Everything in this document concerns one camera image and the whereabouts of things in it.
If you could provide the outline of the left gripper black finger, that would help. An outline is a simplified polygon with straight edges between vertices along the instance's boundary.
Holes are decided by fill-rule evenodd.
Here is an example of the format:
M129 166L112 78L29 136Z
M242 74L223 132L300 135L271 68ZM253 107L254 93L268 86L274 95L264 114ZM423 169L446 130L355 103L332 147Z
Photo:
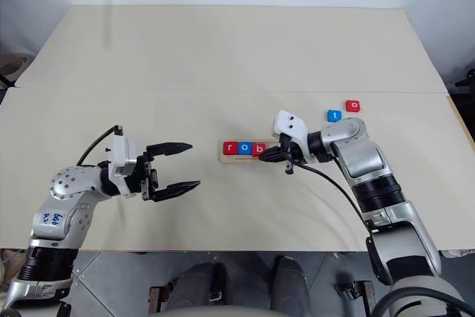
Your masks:
M195 189L200 184L201 182L199 180L171 184L168 185L165 189L154 191L152 195L152 200L154 202L170 200L184 195L187 192L190 192L192 189Z
M175 155L187 151L193 148L191 144L188 143L159 143L147 146L145 149L146 154L149 158L165 155Z

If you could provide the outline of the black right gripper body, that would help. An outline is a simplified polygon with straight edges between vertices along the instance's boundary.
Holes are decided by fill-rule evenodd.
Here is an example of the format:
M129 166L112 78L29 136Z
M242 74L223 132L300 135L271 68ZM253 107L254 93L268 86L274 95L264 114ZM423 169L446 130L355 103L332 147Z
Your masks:
M287 134L280 134L279 143L281 153L286 161L285 173L288 175L294 174L294 167L309 170L307 162L304 159L304 154L297 143L292 141L292 138Z

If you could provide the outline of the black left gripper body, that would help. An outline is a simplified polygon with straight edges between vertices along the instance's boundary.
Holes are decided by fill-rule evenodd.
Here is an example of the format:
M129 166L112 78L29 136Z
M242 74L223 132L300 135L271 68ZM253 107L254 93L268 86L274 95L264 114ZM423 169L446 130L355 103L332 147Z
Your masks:
M143 200L157 202L158 177L157 170L152 168L154 156L144 151L137 158L135 166L135 182L137 184L137 194L140 194Z

